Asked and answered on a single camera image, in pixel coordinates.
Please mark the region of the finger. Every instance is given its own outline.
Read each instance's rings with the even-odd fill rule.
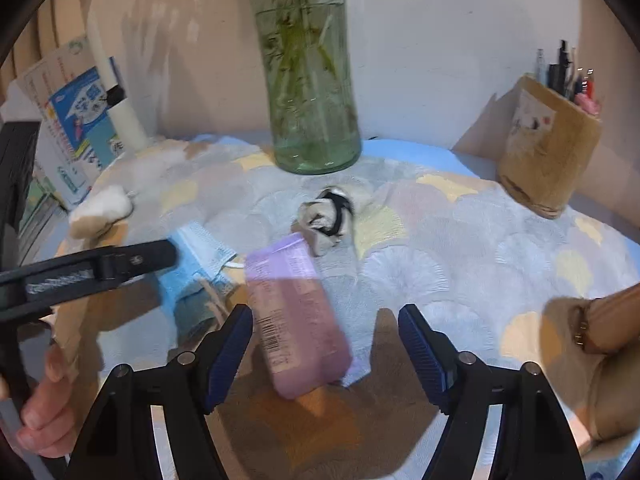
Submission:
[[[77,439],[78,434],[76,433],[76,428],[73,428],[53,446],[39,450],[38,454],[46,458],[59,458],[68,455],[74,450]]]
[[[41,430],[22,428],[16,436],[24,449],[39,452],[53,446],[74,428],[74,412],[70,407],[64,408],[60,414]]]
[[[51,345],[47,351],[44,371],[45,375],[54,383],[59,383],[66,377],[65,356],[56,344]]]
[[[22,420],[32,430],[41,430],[62,411],[71,398],[71,382],[54,383],[45,377],[22,410]]]
[[[0,377],[0,401],[7,400],[9,398],[9,385],[6,381]]]

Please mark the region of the green glass vase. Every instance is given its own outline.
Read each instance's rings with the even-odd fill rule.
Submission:
[[[323,174],[358,160],[344,0],[251,0],[276,163]]]

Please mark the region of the brown pen holder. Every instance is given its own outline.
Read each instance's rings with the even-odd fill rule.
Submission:
[[[520,88],[498,178],[514,200],[555,219],[591,160],[602,124],[530,76],[520,80]]]

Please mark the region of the white wall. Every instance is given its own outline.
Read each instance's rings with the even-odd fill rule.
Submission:
[[[93,7],[149,128],[175,137],[268,128],[248,0],[93,0]],[[536,50],[550,60],[560,39],[580,44],[585,65],[598,72],[598,92],[606,92],[605,137],[583,190],[640,225],[630,187],[638,189],[640,166],[633,135],[640,58],[601,0],[348,0],[348,18],[364,137],[489,158],[502,152],[516,104],[511,89],[532,71]]]

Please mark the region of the purple pouch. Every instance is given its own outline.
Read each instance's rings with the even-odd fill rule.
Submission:
[[[244,273],[276,391],[295,399],[344,377],[351,351],[302,235],[249,254]]]

